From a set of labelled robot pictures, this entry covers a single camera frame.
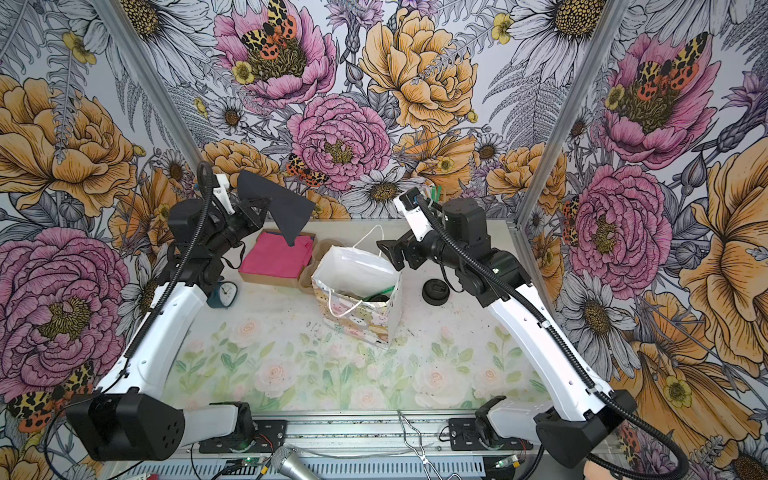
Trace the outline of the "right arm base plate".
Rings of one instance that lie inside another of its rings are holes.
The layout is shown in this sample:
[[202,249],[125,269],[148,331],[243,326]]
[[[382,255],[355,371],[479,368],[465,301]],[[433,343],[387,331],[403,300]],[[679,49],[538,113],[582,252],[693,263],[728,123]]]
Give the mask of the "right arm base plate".
[[527,440],[498,437],[476,418],[449,418],[447,428],[447,441],[452,451],[528,451],[533,448]]

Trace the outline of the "white patterned paper gift bag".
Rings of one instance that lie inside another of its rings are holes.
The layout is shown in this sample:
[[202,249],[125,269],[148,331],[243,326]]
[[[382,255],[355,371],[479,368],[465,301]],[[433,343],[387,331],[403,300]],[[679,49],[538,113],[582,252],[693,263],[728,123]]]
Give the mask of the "white patterned paper gift bag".
[[[373,346],[388,348],[402,316],[402,276],[379,252],[361,244],[374,235],[374,226],[352,246],[334,246],[312,275],[315,298],[322,320],[330,328]],[[394,286],[388,302],[365,302],[364,298]]]

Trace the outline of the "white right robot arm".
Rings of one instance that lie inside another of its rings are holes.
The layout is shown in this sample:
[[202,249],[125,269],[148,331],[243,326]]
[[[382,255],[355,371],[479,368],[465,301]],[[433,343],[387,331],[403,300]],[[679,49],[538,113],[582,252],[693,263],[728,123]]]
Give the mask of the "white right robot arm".
[[641,479],[643,473],[594,452],[629,423],[664,445],[675,459],[664,478],[686,477],[690,463],[682,448],[635,415],[637,404],[629,392],[612,389],[588,365],[547,311],[519,260],[493,246],[485,212],[475,201],[455,199],[440,205],[412,188],[394,204],[409,229],[396,240],[378,241],[379,250],[398,271],[417,270],[428,260],[453,270],[462,291],[517,342],[551,398],[550,405],[527,421],[515,419],[507,398],[487,403],[476,413],[487,440],[526,439],[566,468],[587,460],[619,478]]

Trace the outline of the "black paper napkin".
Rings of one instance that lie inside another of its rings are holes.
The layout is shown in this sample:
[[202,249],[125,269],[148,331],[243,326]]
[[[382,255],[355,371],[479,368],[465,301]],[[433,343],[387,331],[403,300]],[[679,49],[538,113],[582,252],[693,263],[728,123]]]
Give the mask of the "black paper napkin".
[[250,171],[238,176],[237,194],[240,202],[243,198],[269,198],[269,214],[289,246],[295,244],[315,208],[315,203],[304,196]]

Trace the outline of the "green straws bundle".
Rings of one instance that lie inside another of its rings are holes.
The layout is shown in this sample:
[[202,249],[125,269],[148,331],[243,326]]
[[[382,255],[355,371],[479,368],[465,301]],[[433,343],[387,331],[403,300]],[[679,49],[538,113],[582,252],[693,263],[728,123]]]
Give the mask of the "green straws bundle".
[[430,188],[429,198],[432,202],[440,203],[442,201],[443,188],[440,185]]

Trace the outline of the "green straw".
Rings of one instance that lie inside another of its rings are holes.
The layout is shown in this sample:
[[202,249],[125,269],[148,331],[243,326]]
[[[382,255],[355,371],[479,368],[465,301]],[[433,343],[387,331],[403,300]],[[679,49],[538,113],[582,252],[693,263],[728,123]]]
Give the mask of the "green straw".
[[365,302],[387,302],[394,293],[395,287],[392,286],[386,290],[378,292],[376,294],[367,296],[364,298]]

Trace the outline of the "teal alarm clock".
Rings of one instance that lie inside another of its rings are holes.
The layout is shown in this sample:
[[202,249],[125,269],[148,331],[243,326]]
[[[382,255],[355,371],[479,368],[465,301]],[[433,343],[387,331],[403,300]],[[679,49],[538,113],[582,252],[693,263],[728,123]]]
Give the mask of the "teal alarm clock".
[[238,296],[238,285],[232,281],[220,281],[207,299],[212,309],[228,309]]

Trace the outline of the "black coffee cup lid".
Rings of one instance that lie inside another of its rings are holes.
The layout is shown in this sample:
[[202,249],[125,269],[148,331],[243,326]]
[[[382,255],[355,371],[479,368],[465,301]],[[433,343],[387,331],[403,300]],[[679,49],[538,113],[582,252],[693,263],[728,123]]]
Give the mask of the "black coffee cup lid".
[[378,303],[378,302],[388,302],[389,299],[390,299],[389,295],[377,294],[377,295],[373,295],[371,297],[366,298],[365,301],[371,302],[371,303]]

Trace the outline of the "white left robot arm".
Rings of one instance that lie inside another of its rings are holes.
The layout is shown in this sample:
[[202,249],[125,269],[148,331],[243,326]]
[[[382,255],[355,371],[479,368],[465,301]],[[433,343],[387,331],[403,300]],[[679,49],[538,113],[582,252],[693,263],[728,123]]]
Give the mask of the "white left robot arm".
[[224,256],[263,227],[272,182],[252,172],[237,180],[208,163],[197,172],[200,197],[170,210],[173,241],[149,311],[117,364],[95,392],[80,395],[66,416],[96,461],[161,461],[178,448],[212,440],[247,445],[255,436],[249,407],[239,401],[186,412],[162,400],[166,377],[193,320],[218,289]]

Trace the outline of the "silver microphone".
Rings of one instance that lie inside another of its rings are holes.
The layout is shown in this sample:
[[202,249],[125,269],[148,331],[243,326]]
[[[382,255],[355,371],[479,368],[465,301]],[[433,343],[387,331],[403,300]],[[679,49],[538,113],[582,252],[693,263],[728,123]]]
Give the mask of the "silver microphone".
[[285,445],[275,450],[271,464],[279,474],[292,480],[320,479],[303,463],[295,449]]

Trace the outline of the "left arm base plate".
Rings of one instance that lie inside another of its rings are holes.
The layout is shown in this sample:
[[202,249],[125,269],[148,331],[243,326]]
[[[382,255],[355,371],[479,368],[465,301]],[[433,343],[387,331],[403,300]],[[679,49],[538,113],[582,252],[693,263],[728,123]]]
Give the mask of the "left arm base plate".
[[202,454],[272,453],[284,445],[288,426],[286,420],[256,419],[253,425],[253,436],[245,440],[235,440],[231,437],[206,440],[198,447],[199,452]]

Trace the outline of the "stack of pulp carriers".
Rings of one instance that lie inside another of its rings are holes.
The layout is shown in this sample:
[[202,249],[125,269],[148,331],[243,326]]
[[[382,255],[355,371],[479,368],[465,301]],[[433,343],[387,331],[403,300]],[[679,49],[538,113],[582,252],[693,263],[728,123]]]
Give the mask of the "stack of pulp carriers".
[[305,294],[313,295],[312,275],[318,268],[323,257],[334,246],[341,246],[341,243],[334,239],[318,240],[313,243],[312,253],[309,263],[303,268],[297,280],[297,288]]

